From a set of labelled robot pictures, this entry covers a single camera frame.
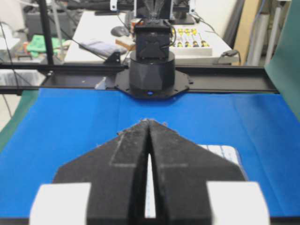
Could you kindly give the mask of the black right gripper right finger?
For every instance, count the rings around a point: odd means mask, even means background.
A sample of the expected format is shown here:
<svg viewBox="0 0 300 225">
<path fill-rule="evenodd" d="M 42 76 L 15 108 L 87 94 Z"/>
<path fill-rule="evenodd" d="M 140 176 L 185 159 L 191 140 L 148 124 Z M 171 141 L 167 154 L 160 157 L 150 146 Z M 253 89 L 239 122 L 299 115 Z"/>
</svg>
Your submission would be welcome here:
<svg viewBox="0 0 300 225">
<path fill-rule="evenodd" d="M 170 225 L 268 225 L 258 183 L 235 163 L 149 121 L 157 195 Z"/>
</svg>

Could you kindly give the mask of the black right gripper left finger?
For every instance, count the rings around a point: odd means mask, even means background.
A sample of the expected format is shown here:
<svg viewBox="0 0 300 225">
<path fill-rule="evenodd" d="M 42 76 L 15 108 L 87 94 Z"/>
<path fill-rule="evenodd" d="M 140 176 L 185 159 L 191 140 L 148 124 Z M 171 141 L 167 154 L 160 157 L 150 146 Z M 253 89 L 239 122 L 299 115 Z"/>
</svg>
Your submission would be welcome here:
<svg viewBox="0 0 300 225">
<path fill-rule="evenodd" d="M 140 209 L 145 184 L 149 121 L 61 165 L 39 187 L 32 225 L 127 225 Z"/>
</svg>

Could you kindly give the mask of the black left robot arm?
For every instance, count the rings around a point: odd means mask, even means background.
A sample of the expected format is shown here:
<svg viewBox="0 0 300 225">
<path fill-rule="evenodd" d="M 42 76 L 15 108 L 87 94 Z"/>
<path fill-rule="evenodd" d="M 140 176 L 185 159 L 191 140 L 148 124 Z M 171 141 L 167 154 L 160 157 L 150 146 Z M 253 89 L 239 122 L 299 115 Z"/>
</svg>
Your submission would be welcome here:
<svg viewBox="0 0 300 225">
<path fill-rule="evenodd" d="M 119 72 L 115 88 L 137 99 L 167 99 L 189 90 L 189 77 L 176 70 L 169 50 L 172 27 L 162 19 L 135 25 L 130 65 Z"/>
</svg>

